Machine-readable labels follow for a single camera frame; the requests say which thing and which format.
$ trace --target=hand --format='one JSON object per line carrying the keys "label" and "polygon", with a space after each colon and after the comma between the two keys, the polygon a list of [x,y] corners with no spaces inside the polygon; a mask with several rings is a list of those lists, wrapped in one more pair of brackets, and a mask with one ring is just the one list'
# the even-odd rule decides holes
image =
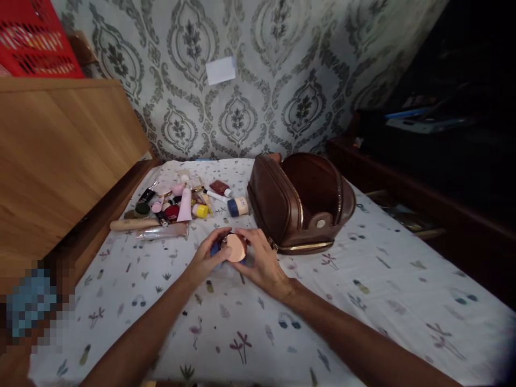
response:
{"label": "hand", "polygon": [[231,247],[226,247],[214,256],[210,256],[210,249],[215,241],[229,231],[231,231],[231,227],[217,228],[200,244],[192,261],[183,273],[183,276],[186,276],[195,286],[199,286],[210,275],[215,266],[230,257]]}
{"label": "hand", "polygon": [[255,262],[252,268],[234,262],[230,262],[231,266],[253,281],[265,293],[280,302],[285,302],[291,295],[296,280],[286,276],[263,231],[257,228],[250,230],[237,228],[236,233],[247,238],[253,246]]}

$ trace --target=wooden headboard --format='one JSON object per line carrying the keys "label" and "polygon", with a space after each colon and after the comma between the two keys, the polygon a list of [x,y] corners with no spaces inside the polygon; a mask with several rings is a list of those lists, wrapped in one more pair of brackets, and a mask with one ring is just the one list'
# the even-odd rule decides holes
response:
{"label": "wooden headboard", "polygon": [[0,78],[0,294],[149,151],[117,80]]}

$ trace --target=white paper note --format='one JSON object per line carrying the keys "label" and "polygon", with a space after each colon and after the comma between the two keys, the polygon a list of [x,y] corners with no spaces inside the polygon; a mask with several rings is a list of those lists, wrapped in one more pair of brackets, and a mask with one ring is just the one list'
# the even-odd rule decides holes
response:
{"label": "white paper note", "polygon": [[228,56],[206,64],[208,85],[235,79],[235,58]]}

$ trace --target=white bed sheet with print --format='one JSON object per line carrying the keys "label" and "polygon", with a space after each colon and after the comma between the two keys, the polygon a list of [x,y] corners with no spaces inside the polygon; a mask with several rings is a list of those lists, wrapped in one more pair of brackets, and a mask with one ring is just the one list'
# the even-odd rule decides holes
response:
{"label": "white bed sheet with print", "polygon": [[[154,180],[190,169],[246,196],[254,160],[169,161]],[[290,277],[439,368],[463,385],[502,377],[515,314],[355,189],[359,207],[325,253],[279,256]],[[190,223],[189,236],[139,241],[111,232],[75,289],[75,312],[31,356],[39,386],[78,385],[111,345],[180,276],[198,245],[223,226],[256,227],[252,215]],[[297,315],[224,265],[200,286],[163,343],[149,379],[262,385],[363,385]]]}

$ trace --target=pink tube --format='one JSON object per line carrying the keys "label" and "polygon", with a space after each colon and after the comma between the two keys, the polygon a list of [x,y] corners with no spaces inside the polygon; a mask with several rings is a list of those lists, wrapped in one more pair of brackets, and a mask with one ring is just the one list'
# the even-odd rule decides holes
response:
{"label": "pink tube", "polygon": [[172,194],[174,196],[181,196],[183,194],[184,183],[176,184],[172,187]]}
{"label": "pink tube", "polygon": [[177,221],[192,220],[192,190],[185,188],[181,198],[181,206],[179,207],[179,215]]}

